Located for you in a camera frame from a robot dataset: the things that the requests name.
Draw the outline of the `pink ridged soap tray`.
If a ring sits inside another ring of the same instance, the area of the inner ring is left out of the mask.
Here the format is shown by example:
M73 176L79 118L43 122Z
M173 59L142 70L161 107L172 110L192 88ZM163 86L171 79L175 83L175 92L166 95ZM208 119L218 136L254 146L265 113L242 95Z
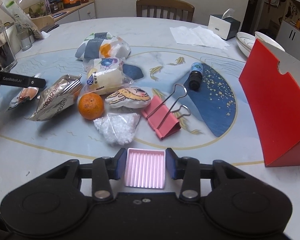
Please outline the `pink ridged soap tray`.
M129 148L125 168L125 186L144 189L165 187L166 152Z

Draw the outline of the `bag of white beads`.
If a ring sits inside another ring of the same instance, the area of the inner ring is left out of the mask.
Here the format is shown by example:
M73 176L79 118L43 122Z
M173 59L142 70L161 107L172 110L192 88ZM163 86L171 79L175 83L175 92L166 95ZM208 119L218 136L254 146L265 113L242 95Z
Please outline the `bag of white beads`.
M108 113L93 123L108 144L123 146L134 140L139 121L140 115L137 113Z

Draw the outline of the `pink binder clip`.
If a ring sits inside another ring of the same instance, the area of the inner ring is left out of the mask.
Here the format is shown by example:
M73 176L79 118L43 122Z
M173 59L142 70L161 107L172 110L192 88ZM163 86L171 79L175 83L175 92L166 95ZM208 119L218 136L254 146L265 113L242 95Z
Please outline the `pink binder clip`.
M177 91L177 87L183 90L183 95L179 96L170 107L167 107L166 102ZM178 109L174 109L179 99L185 96L187 96L185 86L176 83L173 92L165 100L159 98L158 95L154 95L150 104L141 111L142 116L160 140L178 132L181 129L179 119L191 115L190 109L185 105L180 105Z

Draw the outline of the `gold foil snack bag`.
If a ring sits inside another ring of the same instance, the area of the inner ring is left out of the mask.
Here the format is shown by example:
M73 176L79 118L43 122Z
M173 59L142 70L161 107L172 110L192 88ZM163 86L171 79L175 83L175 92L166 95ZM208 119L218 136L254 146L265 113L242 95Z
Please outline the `gold foil snack bag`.
M77 102L82 89L82 75L66 74L40 94L37 109L28 118L31 121L50 120Z

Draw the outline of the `orange mandarin fruit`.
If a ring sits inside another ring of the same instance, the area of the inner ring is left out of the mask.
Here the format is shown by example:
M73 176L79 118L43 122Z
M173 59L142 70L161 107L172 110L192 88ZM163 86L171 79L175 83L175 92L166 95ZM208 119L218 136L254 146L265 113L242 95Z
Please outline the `orange mandarin fruit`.
M95 120L104 113L104 102L100 95L95 93L84 94L78 103L80 115L87 120Z

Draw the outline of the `red cardboard box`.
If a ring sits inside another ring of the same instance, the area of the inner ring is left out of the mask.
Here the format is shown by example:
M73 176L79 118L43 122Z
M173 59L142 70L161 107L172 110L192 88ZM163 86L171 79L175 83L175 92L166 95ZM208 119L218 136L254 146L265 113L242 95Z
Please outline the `red cardboard box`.
M256 40L239 76L267 167L300 165L300 61Z

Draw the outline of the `glass jar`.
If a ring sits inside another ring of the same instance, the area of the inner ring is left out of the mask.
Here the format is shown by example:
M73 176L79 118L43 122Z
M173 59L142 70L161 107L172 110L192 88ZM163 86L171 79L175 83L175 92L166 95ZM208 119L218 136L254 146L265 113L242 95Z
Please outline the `glass jar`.
M0 67L4 72L9 72L17 64L10 42L6 33L6 29L0 20Z

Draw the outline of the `cartoon face plush pouch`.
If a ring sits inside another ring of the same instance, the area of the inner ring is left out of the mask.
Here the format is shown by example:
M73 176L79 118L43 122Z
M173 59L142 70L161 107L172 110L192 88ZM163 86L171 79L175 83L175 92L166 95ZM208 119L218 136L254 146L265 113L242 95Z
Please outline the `cartoon face plush pouch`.
M151 102L149 94L138 87L126 87L117 90L105 98L111 108L126 107L140 109L147 107Z

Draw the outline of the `dark blue-capped small bottle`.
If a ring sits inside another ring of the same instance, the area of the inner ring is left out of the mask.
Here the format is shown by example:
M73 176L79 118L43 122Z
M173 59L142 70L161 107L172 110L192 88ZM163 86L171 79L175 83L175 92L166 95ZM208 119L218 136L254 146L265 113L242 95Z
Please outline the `dark blue-capped small bottle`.
M198 90L202 83L203 65L199 62L192 64L189 75L189 87L192 90Z

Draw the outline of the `packaged bread roll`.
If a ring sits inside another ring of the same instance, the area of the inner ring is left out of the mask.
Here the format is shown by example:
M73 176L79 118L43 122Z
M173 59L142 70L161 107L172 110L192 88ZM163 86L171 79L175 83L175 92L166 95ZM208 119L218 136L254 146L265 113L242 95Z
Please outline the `packaged bread roll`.
M82 88L82 94L111 94L120 88L129 87L134 81L123 72L124 61L116 57L92 59L83 62L87 72L87 80Z

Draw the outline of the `blue orange patterned tissue pack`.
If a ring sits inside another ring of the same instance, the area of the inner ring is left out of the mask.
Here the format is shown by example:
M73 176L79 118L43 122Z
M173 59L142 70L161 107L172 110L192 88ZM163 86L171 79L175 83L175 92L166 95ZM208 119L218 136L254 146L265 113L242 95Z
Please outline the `blue orange patterned tissue pack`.
M110 57L126 59L130 52L130 45L122 38L109 32L92 33L81 43L75 57L82 61Z

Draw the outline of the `white side cabinet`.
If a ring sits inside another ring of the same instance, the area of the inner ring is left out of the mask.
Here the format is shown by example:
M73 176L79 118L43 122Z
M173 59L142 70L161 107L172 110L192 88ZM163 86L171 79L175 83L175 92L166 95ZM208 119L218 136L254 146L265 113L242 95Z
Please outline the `white side cabinet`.
M96 18L95 0L89 0L87 3L66 8L52 14L56 24L66 24L77 21L92 20Z

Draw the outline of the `white paper napkin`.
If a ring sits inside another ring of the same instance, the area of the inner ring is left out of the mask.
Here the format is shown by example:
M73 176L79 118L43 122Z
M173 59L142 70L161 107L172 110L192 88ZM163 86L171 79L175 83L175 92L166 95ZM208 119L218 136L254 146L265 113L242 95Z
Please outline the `white paper napkin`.
M171 34L177 44L202 46L216 49L224 49L230 46L221 37L214 34L213 31L201 26L196 28L176 27L170 28Z

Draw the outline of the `white stacked plates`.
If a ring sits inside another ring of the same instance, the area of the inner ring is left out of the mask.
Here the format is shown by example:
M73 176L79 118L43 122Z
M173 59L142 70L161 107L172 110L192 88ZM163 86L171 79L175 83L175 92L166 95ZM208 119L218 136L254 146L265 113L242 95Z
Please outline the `white stacked plates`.
M249 57L250 52L255 43L255 36L250 35L244 32L238 32L236 34L236 41L239 49L241 52L246 56Z

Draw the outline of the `green white tissue box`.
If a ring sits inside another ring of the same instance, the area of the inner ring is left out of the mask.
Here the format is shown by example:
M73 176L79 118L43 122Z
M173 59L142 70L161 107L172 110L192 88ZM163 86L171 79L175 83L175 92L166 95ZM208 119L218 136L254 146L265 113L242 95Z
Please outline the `green white tissue box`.
M241 22L233 18L234 9L229 8L222 15L210 15L208 29L213 31L224 40L229 40L236 36L241 26Z

